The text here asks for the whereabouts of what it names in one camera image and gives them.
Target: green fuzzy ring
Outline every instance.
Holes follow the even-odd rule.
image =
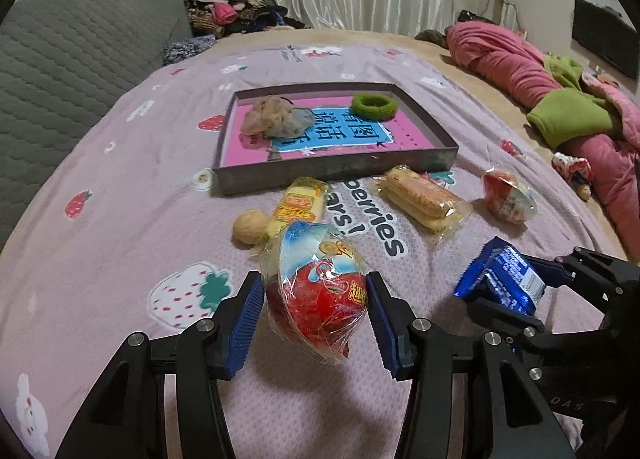
[[[396,116],[398,103],[388,96],[356,94],[351,102],[351,110],[365,120],[384,122]]]

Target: screw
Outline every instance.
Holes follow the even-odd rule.
[[[198,320],[196,323],[196,328],[198,331],[206,333],[207,331],[211,331],[216,326],[216,323],[210,318],[203,318],[202,320]]]
[[[131,347],[138,347],[143,341],[145,341],[145,336],[142,333],[133,333],[127,338],[127,343]]]
[[[428,331],[431,329],[431,322],[429,322],[426,318],[416,318],[411,325],[414,326],[414,329],[418,331]]]
[[[538,367],[534,367],[529,371],[529,378],[533,379],[533,381],[538,381],[542,378],[542,370]]]
[[[484,335],[484,341],[489,345],[500,345],[502,338],[500,338],[498,333],[491,332]]]

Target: gray quilted cushion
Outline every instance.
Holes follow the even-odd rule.
[[[183,0],[19,0],[0,24],[0,249],[116,100],[191,36]]]

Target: blue foil wrapper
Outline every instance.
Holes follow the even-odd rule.
[[[486,243],[460,278],[454,296],[486,298],[511,311],[533,316],[545,283],[523,256],[500,237]]]

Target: beige mattress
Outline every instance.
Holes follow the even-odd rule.
[[[221,40],[211,52],[216,56],[223,54],[262,49],[271,46],[308,43],[321,45],[365,44],[381,46],[398,46],[411,49],[447,77],[455,80],[466,91],[479,99],[491,109],[505,124],[513,129],[529,145],[549,163],[553,152],[549,149],[540,134],[536,132],[525,118],[526,110],[519,107],[511,98],[473,73],[456,66],[449,51],[428,42],[419,42],[407,36],[390,33],[346,32],[343,30],[298,30],[253,33],[251,35],[234,35]],[[588,208],[596,217],[602,230],[607,234],[616,249],[615,257],[626,260],[625,250],[612,226],[602,205],[591,198]]]

